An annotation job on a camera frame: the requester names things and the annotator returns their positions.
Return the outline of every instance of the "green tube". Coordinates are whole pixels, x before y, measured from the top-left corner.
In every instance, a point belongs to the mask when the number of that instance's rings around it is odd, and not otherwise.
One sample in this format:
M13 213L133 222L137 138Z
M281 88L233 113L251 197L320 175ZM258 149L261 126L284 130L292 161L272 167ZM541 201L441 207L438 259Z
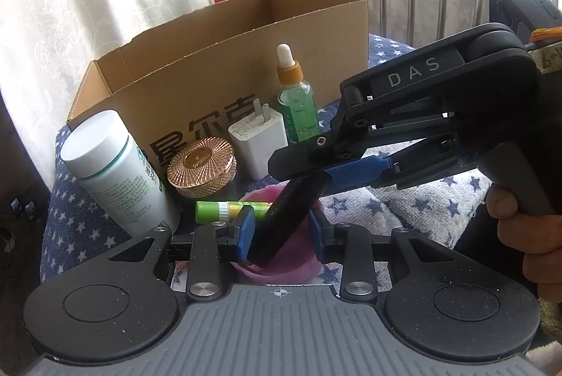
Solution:
M244 205L254 208L256 220L263 219L272 205L270 202L197 202L195 204L195 222L210 224L215 221L230 223L238 216Z

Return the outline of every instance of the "pink bowl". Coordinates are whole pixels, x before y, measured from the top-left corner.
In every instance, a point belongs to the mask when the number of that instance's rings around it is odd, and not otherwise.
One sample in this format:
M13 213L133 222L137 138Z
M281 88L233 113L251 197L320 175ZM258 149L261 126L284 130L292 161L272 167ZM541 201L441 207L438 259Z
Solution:
M241 202L274 202L284 185L269 185L243 196ZM285 245L269 264L262 269L244 264L233 264L252 283L255 284L302 284L317 275L322 264L316 259L314 247L305 218Z

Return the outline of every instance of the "white charger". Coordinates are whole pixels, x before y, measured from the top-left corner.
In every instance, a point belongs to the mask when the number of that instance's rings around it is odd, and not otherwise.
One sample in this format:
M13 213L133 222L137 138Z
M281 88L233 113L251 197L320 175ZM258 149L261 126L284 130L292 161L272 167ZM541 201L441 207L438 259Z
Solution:
M275 150L287 146L281 113L254 100L254 113L228 128L232 143L245 160L254 180L268 175L268 161Z

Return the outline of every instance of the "finger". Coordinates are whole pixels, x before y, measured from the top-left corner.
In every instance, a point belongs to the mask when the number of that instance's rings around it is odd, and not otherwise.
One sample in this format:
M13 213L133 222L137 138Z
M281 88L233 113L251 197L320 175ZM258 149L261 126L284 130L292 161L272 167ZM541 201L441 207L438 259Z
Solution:
M562 249L548 254L525 254L523 274L533 283L562 283Z
M552 252L562 247L562 216L517 213L498 222L497 236L506 246L528 254Z
M562 302L562 283L539 284L538 296L554 303Z
M506 219L517 212L517 199L505 189L493 185L486 197L488 213L495 219Z

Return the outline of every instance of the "white rubber dropper bulb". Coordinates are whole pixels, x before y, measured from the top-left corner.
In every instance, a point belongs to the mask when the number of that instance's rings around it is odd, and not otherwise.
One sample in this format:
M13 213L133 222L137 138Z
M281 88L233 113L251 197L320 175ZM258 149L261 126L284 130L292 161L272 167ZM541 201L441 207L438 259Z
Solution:
M291 68L295 66L293 54L290 47L286 43L282 43L277 47L277 58L279 58L279 68Z

